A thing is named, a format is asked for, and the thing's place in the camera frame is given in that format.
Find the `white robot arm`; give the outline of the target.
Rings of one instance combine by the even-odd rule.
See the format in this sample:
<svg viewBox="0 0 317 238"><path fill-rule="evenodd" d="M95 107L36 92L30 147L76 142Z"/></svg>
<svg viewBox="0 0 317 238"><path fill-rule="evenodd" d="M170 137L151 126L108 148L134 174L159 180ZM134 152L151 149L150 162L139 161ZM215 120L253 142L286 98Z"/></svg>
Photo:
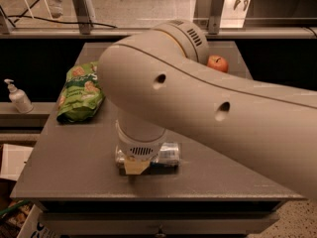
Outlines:
<svg viewBox="0 0 317 238"><path fill-rule="evenodd" d="M317 198L317 92L208 67L194 23L172 20L107 48L98 79L118 108Z"/></svg>

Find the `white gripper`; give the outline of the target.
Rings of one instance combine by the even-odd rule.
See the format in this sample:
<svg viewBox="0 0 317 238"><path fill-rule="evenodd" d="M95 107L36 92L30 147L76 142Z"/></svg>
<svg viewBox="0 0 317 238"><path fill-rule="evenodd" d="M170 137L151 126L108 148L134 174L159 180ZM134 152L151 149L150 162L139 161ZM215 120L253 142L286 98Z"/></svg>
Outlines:
<svg viewBox="0 0 317 238"><path fill-rule="evenodd" d="M116 129L119 149L127 156L124 161L126 174L140 175L150 166L149 159L159 152L166 139L166 130L122 109L118 111Z"/></svg>

